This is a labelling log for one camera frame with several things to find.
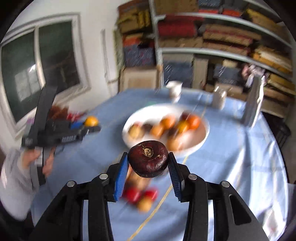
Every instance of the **gray sleeve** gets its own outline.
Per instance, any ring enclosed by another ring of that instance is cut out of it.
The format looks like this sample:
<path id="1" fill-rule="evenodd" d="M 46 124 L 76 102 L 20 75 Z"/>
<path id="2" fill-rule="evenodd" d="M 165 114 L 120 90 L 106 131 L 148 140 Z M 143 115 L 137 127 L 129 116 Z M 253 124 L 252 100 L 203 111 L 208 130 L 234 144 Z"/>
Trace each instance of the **gray sleeve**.
<path id="1" fill-rule="evenodd" d="M 24 220 L 36 191 L 30 170 L 22 167 L 22 152 L 12 150 L 6 156 L 0 176 L 0 201 L 6 211 L 17 220 Z"/>

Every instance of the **person's arm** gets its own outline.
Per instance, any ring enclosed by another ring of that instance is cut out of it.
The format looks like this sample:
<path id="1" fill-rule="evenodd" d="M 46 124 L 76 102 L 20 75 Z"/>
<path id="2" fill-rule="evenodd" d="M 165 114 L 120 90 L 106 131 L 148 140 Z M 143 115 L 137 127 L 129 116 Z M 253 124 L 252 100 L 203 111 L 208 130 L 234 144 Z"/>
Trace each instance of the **person's arm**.
<path id="1" fill-rule="evenodd" d="M 53 165 L 54 150 L 43 167 L 48 176 Z M 0 176 L 0 225 L 20 235 L 24 232 L 23 220 L 31 207 L 37 190 L 33 189 L 30 164 L 40 156 L 40 151 L 11 151 L 2 166 Z"/>

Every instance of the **window pane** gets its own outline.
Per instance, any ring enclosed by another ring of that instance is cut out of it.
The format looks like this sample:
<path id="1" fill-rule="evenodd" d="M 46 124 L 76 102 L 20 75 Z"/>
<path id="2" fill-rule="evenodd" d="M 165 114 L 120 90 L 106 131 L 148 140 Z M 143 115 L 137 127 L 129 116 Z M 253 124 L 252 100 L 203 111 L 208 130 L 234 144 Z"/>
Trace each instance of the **window pane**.
<path id="1" fill-rule="evenodd" d="M 34 34 L 23 35 L 2 47 L 1 69 L 8 103 L 18 122 L 38 104 L 40 85 L 34 58 Z"/>
<path id="2" fill-rule="evenodd" d="M 58 86 L 58 92 L 79 84 L 71 22 L 41 27 L 39 45 L 46 83 Z"/>

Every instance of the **human hand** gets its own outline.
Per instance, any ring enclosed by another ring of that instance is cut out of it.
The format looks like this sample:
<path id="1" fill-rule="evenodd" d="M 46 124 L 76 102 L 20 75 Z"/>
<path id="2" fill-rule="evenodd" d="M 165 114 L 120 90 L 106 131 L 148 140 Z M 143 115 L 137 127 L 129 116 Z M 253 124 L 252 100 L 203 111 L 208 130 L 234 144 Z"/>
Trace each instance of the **human hand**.
<path id="1" fill-rule="evenodd" d="M 52 172 L 53 162 L 54 162 L 54 152 L 55 147 L 53 147 L 50 151 L 49 157 L 46 159 L 42 172 L 43 174 L 48 177 Z M 35 161 L 41 155 L 40 150 L 26 150 L 23 153 L 22 157 L 22 167 L 24 169 L 28 169 L 31 162 Z"/>

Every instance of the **window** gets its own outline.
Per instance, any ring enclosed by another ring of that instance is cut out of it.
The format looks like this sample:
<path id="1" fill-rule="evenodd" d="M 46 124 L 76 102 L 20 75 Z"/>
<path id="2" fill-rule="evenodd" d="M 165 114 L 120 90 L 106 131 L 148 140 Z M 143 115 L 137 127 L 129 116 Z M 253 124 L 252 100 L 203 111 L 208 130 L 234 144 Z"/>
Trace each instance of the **window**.
<path id="1" fill-rule="evenodd" d="M 54 16 L 8 32 L 0 45 L 0 101 L 17 135 L 36 111 L 45 83 L 63 102 L 88 89 L 77 14 Z"/>

